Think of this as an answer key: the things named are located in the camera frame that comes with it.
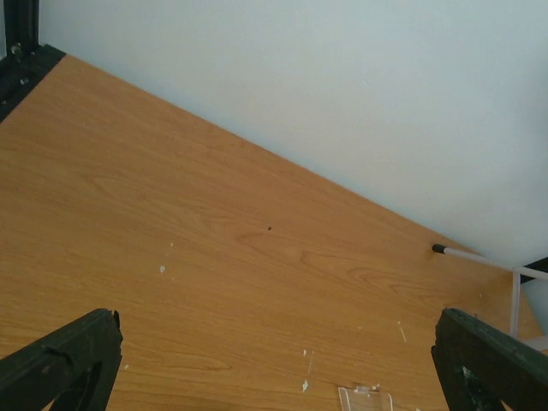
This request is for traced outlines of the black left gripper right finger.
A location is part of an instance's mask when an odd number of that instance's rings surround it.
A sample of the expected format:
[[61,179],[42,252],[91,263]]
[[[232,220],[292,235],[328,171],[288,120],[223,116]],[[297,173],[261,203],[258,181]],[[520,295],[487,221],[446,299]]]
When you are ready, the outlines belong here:
[[460,309],[442,311],[432,359],[450,410],[547,409],[547,356]]

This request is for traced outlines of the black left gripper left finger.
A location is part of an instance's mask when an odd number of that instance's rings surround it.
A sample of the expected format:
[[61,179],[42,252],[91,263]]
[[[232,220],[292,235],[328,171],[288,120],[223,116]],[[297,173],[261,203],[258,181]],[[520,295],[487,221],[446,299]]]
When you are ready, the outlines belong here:
[[2,358],[1,409],[107,409],[122,341],[119,313],[99,308]]

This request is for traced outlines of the clear plastic metronome cover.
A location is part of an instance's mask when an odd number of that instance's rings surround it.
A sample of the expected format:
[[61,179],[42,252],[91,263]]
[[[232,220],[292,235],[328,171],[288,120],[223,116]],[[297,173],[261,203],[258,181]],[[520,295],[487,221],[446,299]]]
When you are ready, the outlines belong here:
[[359,385],[354,388],[339,387],[339,400],[342,411],[393,411],[391,394],[385,393],[380,386]]

